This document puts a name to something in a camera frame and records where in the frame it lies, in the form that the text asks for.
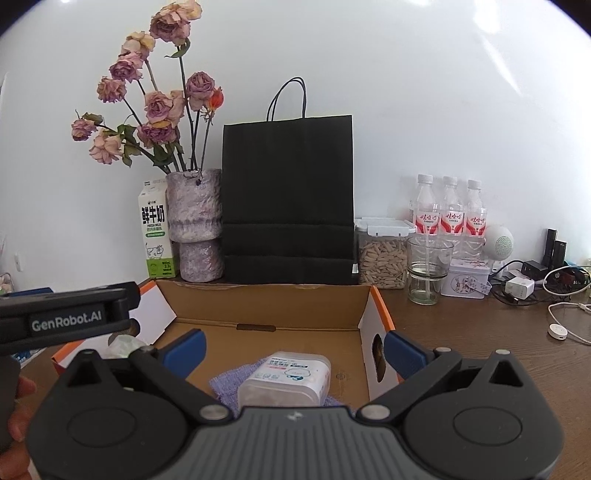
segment metal screw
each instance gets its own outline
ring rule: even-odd
[[[206,405],[199,410],[199,414],[206,420],[223,420],[230,415],[230,411],[223,405]]]
[[[384,420],[390,416],[390,409],[384,405],[366,405],[361,409],[361,415],[368,420]]]

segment blue gripper pad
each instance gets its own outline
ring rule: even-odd
[[[159,358],[176,376],[187,378],[203,362],[206,351],[205,334],[199,329],[193,329],[160,349]]]
[[[422,349],[396,330],[390,330],[384,338],[384,357],[405,380],[425,368],[430,360]]]

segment purple towel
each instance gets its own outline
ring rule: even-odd
[[[238,416],[240,410],[238,409],[238,387],[242,385],[248,377],[250,377],[257,368],[259,368],[266,358],[261,358],[257,363],[252,365],[242,365],[241,367],[229,370],[209,381],[209,385],[216,393],[217,399]],[[335,400],[333,397],[326,397],[324,401],[325,407],[339,407],[342,403]]]

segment white cable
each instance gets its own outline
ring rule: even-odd
[[[550,275],[552,275],[553,273],[557,272],[558,270],[563,270],[565,268],[591,268],[591,265],[567,265],[565,267],[560,267],[560,268],[556,268],[550,272],[548,272],[548,274],[544,277],[544,281],[542,283],[542,288],[552,294],[555,295],[557,297],[570,297],[571,295],[576,295],[577,293],[581,293],[584,292],[585,290],[587,290],[589,287],[591,287],[591,282],[587,283],[587,285],[585,285],[583,288],[581,288],[580,290],[571,292],[571,293],[555,293],[553,291],[550,291],[546,288],[546,279],[548,279],[548,277]],[[558,325],[560,325],[561,327],[564,327],[566,329],[566,331],[568,332],[569,335],[575,337],[576,339],[580,340],[581,342],[583,342],[585,345],[591,345],[591,341],[580,337],[579,335],[577,335],[576,333],[571,332],[568,328],[566,328],[564,325],[562,325],[562,323],[560,323],[558,321],[558,319],[554,316],[554,313],[552,313],[552,307],[557,307],[559,305],[564,305],[564,306],[574,306],[574,307],[578,307],[581,310],[583,310],[584,312],[591,314],[591,304],[586,304],[586,303],[573,303],[570,301],[561,301],[558,303],[554,303],[552,305],[548,305],[548,313],[550,314],[550,316],[552,317],[552,319],[554,320],[555,323],[557,323]]]

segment wooden table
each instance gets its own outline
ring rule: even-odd
[[[562,456],[553,480],[591,478],[591,346],[572,340],[560,342],[547,334],[550,316],[546,305],[509,307],[496,299],[462,300],[442,297],[432,307],[416,305],[400,290],[382,292],[396,328],[425,347],[449,346],[464,356],[486,358],[506,348],[524,364],[564,429]],[[591,317],[579,309],[557,308],[558,318],[571,330],[591,339]],[[24,369],[40,391],[27,399],[39,405],[57,378],[50,361],[53,347],[40,361]]]

